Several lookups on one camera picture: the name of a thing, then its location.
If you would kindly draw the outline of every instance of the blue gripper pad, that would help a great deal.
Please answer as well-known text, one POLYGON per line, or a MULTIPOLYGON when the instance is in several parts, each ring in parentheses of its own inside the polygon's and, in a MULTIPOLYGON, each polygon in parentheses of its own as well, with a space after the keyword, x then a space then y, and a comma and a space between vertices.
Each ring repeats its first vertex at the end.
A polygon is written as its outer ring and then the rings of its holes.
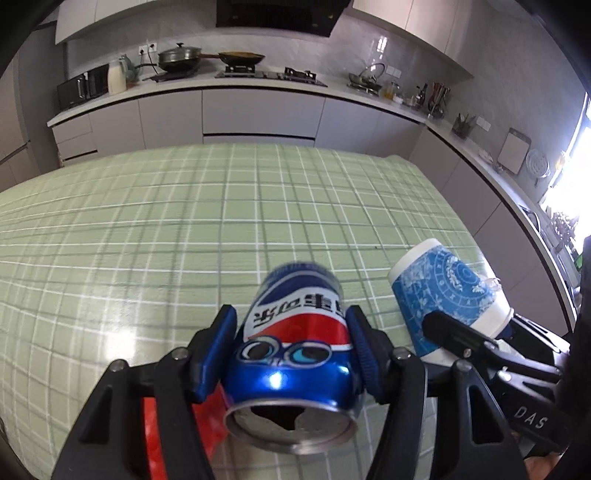
POLYGON ((371 328, 359 305, 351 305, 345 314, 353 347, 359 358, 361 377, 367 392, 378 403, 388 403, 385 380, 393 345, 388 335, 371 328))
POLYGON ((189 343, 191 387, 197 403, 211 395, 228 364, 236 335, 236 310, 223 305, 211 327, 199 330, 189 343))

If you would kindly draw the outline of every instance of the marble wall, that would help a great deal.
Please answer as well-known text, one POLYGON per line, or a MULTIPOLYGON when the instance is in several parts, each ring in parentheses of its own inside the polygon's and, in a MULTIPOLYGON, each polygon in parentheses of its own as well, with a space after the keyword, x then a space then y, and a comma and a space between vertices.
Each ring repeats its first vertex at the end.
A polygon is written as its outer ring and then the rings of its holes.
POLYGON ((497 158, 510 128, 531 138, 552 172, 534 187, 525 163, 517 183, 539 201, 579 120, 584 88, 550 35, 536 22, 495 12, 475 78, 453 89, 447 119, 458 112, 482 115, 491 130, 475 127, 470 137, 497 158))
MULTIPOLYGON (((246 50, 267 56, 261 67, 300 70, 346 77, 359 73, 372 59, 381 36, 388 42, 381 61, 402 70, 398 83, 409 91, 425 82, 454 84, 467 74, 429 47, 362 20, 342 15, 330 38, 297 32, 256 28, 215 28, 215 0, 162 0, 159 6, 104 22, 68 42, 70 77, 126 53, 138 63, 138 45, 156 41, 158 51, 182 41, 204 53, 246 50)), ((219 61, 210 66, 223 67, 219 61)))

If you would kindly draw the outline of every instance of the can rim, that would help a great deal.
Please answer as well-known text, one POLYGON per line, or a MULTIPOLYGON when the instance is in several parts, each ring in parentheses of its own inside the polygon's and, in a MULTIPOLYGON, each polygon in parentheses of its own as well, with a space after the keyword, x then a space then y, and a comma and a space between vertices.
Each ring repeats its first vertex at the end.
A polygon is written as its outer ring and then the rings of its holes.
POLYGON ((321 402, 297 398, 260 398, 255 400, 247 400, 229 408, 223 421, 227 430, 237 439, 243 442, 249 443, 250 445, 263 450, 270 450, 277 453, 290 453, 292 455, 311 455, 313 453, 326 452, 333 447, 347 442, 357 432, 356 415, 353 410, 345 410, 343 408, 332 407, 321 402), (317 408, 319 410, 329 411, 331 413, 338 413, 346 416, 349 419, 349 424, 343 432, 324 442, 312 442, 309 440, 305 440, 300 443, 272 442, 269 440, 263 440, 250 434, 250 432, 244 430, 234 419, 233 414, 238 410, 261 406, 317 408))

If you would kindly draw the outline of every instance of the screw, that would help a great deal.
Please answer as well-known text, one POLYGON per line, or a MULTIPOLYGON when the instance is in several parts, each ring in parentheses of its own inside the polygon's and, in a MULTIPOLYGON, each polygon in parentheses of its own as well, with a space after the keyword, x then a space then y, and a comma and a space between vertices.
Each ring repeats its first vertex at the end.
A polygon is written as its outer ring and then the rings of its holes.
POLYGON ((496 376, 499 377, 503 382, 511 381, 511 374, 509 374, 506 370, 499 370, 496 373, 496 376))
POLYGON ((184 360, 189 356, 189 351, 185 347, 180 346, 175 348, 170 355, 172 355, 175 360, 184 360))
POLYGON ((121 358, 118 360, 113 360, 109 365, 109 370, 112 372, 120 372, 127 366, 127 362, 122 360, 121 358))
POLYGON ((392 352, 396 360, 408 360, 410 358, 410 352, 404 347, 397 347, 392 352))
POLYGON ((465 360, 458 360, 456 362, 456 368, 460 371, 460 372, 464 372, 467 373, 470 370, 472 370, 472 364, 470 364, 469 362, 466 362, 465 360))

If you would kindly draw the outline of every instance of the cartoon eye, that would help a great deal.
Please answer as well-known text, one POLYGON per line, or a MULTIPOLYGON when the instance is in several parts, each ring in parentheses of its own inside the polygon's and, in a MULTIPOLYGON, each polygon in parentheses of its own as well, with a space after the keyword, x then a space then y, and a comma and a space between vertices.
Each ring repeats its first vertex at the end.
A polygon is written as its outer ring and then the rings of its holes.
POLYGON ((332 355, 330 346, 322 342, 302 342, 292 345, 285 352, 284 360, 292 367, 317 367, 332 355))
POLYGON ((239 353, 241 360, 256 362, 275 355, 280 345, 273 337, 257 337, 251 339, 239 353))

